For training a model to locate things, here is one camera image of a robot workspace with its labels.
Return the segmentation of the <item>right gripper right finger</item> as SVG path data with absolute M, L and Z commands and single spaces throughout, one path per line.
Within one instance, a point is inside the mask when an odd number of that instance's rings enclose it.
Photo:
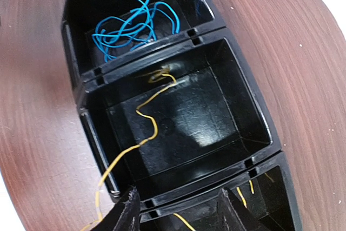
M 229 188 L 221 188 L 217 199 L 219 230 L 246 230 L 241 216 L 240 200 Z

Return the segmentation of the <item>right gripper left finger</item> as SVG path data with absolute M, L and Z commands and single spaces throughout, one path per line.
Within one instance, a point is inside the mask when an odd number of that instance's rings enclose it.
M 137 231 L 140 226 L 140 196 L 130 187 L 92 231 Z

